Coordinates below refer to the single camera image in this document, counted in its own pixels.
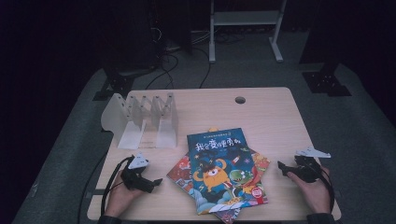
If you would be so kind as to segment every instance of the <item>sleeve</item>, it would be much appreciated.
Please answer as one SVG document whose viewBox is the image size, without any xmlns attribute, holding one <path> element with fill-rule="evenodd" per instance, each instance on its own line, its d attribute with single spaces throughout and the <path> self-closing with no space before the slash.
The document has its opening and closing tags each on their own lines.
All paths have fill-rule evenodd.
<svg viewBox="0 0 396 224">
<path fill-rule="evenodd" d="M 332 214 L 318 213 L 306 217 L 308 224 L 335 224 Z"/>
<path fill-rule="evenodd" d="M 97 224 L 121 224 L 121 219 L 117 217 L 101 216 Z"/>
</svg>

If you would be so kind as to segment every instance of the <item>stack of books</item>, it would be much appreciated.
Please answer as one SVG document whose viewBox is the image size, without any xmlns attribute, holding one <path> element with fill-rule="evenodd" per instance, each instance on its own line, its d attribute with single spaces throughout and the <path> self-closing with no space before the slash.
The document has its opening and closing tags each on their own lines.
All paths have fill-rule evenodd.
<svg viewBox="0 0 396 224">
<path fill-rule="evenodd" d="M 189 152 L 167 176 L 195 200 L 198 215 L 232 224 L 244 207 L 268 203 L 270 161 L 248 147 L 241 128 L 187 135 Z"/>
</svg>

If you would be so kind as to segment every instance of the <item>gray carpet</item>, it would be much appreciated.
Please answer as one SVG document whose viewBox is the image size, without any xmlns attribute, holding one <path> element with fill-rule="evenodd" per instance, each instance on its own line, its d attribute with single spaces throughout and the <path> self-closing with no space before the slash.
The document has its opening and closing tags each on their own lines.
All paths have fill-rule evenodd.
<svg viewBox="0 0 396 224">
<path fill-rule="evenodd" d="M 311 93 L 302 76 L 314 66 L 298 64 L 308 33 L 282 32 L 278 44 L 284 57 L 277 63 L 268 35 L 246 35 L 231 45 L 216 45 L 203 88 L 288 87 L 301 112 L 315 148 L 332 154 L 321 160 L 332 172 L 344 224 L 393 223 L 396 189 L 396 132 L 361 85 L 356 74 L 339 65 L 335 74 L 352 96 Z M 195 46 L 207 52 L 207 45 Z M 149 89 L 199 88 L 208 69 L 200 50 L 179 51 L 177 67 Z M 176 60 L 164 57 L 171 68 Z M 135 80 L 143 90 L 163 71 Z M 103 70 L 92 75 L 37 177 L 36 192 L 28 195 L 14 223 L 94 223 L 86 213 L 112 133 L 102 133 L 100 117 L 107 101 L 93 101 L 105 82 Z"/>
</svg>

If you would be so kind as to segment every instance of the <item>left hand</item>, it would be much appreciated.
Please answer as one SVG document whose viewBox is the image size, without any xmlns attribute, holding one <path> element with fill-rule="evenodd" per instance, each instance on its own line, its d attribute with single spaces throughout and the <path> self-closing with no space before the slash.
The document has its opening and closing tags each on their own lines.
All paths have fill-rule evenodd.
<svg viewBox="0 0 396 224">
<path fill-rule="evenodd" d="M 126 186 L 121 183 L 121 172 L 122 170 L 117 173 L 117 177 L 111 187 L 104 213 L 105 216 L 119 217 L 131 205 L 134 199 L 144 193 L 144 191 L 140 189 L 127 189 Z"/>
</svg>

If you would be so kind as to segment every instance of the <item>hand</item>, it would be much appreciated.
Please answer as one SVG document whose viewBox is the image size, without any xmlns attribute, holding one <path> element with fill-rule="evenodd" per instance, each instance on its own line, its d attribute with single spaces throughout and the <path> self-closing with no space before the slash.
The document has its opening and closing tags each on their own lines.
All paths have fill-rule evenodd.
<svg viewBox="0 0 396 224">
<path fill-rule="evenodd" d="M 329 174 L 329 169 L 326 167 L 322 166 L 321 169 Z M 287 175 L 300 188 L 306 203 L 314 213 L 331 213 L 330 194 L 320 179 L 314 183 L 306 183 L 292 172 L 288 172 Z"/>
<path fill-rule="evenodd" d="M 132 203 L 132 201 L 142 195 L 144 191 L 140 189 L 127 189 L 122 183 L 120 170 L 111 187 L 108 203 L 104 215 L 109 217 L 119 217 Z"/>
</svg>

